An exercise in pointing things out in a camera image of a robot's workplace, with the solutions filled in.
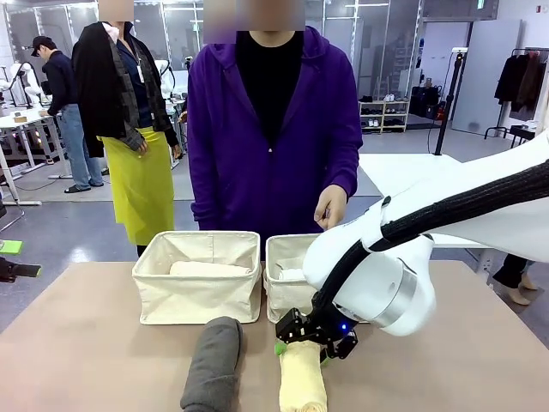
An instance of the storage bin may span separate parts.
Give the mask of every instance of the storage bin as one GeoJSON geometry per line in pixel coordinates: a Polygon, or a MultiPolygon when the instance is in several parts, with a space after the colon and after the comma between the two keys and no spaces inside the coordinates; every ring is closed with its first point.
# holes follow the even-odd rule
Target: storage bin
{"type": "Polygon", "coordinates": [[[294,307],[304,314],[311,312],[316,289],[305,280],[282,280],[281,272],[301,269],[305,253],[317,236],[299,234],[267,239],[263,286],[267,291],[267,316],[271,322],[278,322],[294,307]]]}
{"type": "Polygon", "coordinates": [[[261,307],[259,235],[251,232],[157,234],[132,275],[142,300],[142,324],[206,324],[229,316],[255,322],[261,307]],[[178,261],[233,264],[241,276],[170,275],[178,261]]]}

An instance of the purple hoodie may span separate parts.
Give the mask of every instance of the purple hoodie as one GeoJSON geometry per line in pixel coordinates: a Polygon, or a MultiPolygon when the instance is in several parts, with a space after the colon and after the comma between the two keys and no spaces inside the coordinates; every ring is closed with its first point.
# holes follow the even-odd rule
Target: purple hoodie
{"type": "Polygon", "coordinates": [[[298,84],[273,147],[238,73],[235,45],[207,45],[189,73],[191,208],[201,230],[317,233],[320,193],[357,189],[362,145],[353,68],[343,51],[305,29],[298,84]]]}

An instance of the black cap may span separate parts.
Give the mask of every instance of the black cap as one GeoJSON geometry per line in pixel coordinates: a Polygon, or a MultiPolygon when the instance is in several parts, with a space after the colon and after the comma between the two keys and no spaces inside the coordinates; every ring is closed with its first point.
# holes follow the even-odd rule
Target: black cap
{"type": "Polygon", "coordinates": [[[45,45],[50,50],[57,49],[57,46],[55,45],[51,37],[37,36],[33,39],[33,45],[29,47],[31,49],[34,49],[31,53],[31,56],[33,56],[34,58],[38,56],[38,49],[41,45],[45,45]]]}

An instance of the man in black cap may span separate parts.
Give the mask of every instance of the man in black cap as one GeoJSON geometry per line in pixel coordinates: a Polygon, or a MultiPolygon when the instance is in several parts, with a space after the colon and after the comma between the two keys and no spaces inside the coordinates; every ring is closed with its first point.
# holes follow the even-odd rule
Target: man in black cap
{"type": "Polygon", "coordinates": [[[75,181],[65,193],[78,193],[89,191],[92,187],[100,187],[103,185],[100,164],[97,159],[89,157],[87,152],[77,104],[75,74],[70,58],[57,49],[51,38],[45,36],[34,38],[33,49],[31,56],[40,56],[45,60],[42,71],[48,78],[53,96],[48,114],[62,114],[59,126],[67,149],[72,178],[75,181]]]}

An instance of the black pants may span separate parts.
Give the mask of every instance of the black pants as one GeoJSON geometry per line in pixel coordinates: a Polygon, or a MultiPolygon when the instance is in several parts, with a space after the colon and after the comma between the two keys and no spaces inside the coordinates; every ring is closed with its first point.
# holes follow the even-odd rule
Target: black pants
{"type": "Polygon", "coordinates": [[[522,280],[522,272],[526,269],[527,259],[515,255],[507,255],[504,265],[494,275],[494,281],[498,281],[507,288],[517,289],[522,280]]]}
{"type": "Polygon", "coordinates": [[[145,251],[145,249],[147,249],[147,245],[143,246],[143,245],[137,245],[137,256],[138,257],[141,257],[141,255],[143,254],[143,252],[145,251]]]}

